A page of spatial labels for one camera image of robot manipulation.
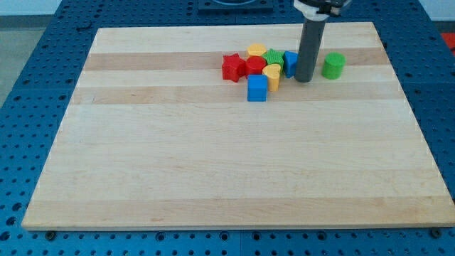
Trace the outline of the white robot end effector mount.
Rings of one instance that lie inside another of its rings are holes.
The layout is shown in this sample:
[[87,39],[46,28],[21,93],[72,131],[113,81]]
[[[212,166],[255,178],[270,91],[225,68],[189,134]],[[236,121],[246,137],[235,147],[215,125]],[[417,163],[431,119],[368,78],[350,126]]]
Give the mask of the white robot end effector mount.
[[352,2],[352,0],[294,0],[293,6],[302,12],[305,19],[325,21],[329,17],[339,17]]

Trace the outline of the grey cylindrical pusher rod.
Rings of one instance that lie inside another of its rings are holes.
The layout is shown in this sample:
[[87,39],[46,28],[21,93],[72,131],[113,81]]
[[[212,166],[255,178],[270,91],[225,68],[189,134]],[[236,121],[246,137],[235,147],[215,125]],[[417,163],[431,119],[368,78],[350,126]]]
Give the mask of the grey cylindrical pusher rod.
[[298,82],[312,80],[325,25],[326,20],[312,21],[310,19],[306,19],[303,24],[294,75]]

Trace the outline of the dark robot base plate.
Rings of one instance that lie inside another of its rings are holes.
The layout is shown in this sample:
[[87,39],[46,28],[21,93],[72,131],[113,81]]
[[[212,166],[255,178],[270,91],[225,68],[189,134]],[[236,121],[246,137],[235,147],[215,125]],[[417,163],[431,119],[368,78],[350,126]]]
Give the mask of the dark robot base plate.
[[273,0],[198,0],[198,13],[272,11]]

